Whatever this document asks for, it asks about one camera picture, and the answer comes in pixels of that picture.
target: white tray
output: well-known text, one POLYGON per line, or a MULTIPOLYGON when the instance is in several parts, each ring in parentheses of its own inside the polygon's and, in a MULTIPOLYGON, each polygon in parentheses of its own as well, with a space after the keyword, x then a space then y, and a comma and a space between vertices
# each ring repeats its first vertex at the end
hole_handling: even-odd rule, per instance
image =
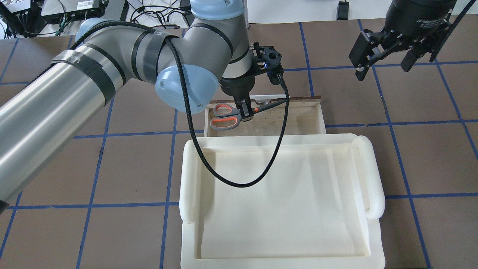
MULTIPOLYGON (((277 136, 198 139, 230 181, 252 181, 277 136)), ((228 186, 186 143, 179 200, 182 269, 383 269, 385 197, 370 141, 354 134, 284 136, 258 184, 228 186)))

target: sticker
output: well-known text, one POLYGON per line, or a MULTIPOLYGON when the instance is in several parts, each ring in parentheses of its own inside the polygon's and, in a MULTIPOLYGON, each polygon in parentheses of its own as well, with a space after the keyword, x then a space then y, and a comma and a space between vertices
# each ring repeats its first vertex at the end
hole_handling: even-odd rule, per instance
POLYGON ((76 6, 77 10, 85 10, 91 8, 93 8, 93 0, 78 2, 78 5, 76 6))

